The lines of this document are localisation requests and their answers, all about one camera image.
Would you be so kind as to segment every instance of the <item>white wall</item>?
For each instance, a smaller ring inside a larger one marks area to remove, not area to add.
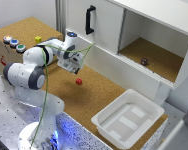
[[[183,112],[188,110],[188,77],[177,89],[171,90],[167,102]]]
[[[56,29],[55,0],[0,0],[0,28],[30,16]]]

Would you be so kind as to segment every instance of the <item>cardboard box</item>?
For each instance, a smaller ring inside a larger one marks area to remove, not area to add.
[[[3,43],[3,38],[6,35],[11,35],[13,39],[19,40],[20,44],[26,46],[27,49],[35,46],[35,37],[40,36],[42,41],[50,37],[56,37],[63,40],[63,35],[55,29],[47,26],[34,17],[26,18],[6,27],[0,28],[0,74],[3,75],[3,69],[7,62],[22,63],[22,54],[10,48],[9,45]]]

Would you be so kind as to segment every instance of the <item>white plastic bin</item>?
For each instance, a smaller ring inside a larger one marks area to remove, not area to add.
[[[112,144],[120,149],[129,149],[163,113],[163,108],[129,89],[91,120],[99,133]]]

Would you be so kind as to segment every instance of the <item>cork shelf surface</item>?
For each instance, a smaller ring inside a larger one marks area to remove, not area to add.
[[[13,39],[19,40],[20,44],[24,44],[27,49],[37,44],[35,43],[36,36],[40,36],[42,41],[45,41],[50,37],[62,36],[60,32],[34,17],[29,17],[6,27],[0,28],[1,42],[3,42],[3,38],[6,35],[11,35]]]
[[[78,75],[74,75],[54,63],[48,67],[48,78],[48,92],[64,101],[64,111],[114,150],[117,149],[98,133],[91,118],[125,92],[125,89],[85,65]],[[76,84],[77,78],[83,80],[82,85]],[[163,115],[131,150],[140,149],[166,119],[167,116]]]
[[[148,59],[146,68],[160,76],[175,82],[184,58],[177,56],[143,38],[139,38],[119,51],[120,54],[141,63],[142,58]]]

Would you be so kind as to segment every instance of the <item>black handle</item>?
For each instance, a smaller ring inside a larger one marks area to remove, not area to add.
[[[91,11],[96,10],[95,6],[90,6],[86,11],[86,34],[91,34],[94,30],[90,27],[91,22]]]

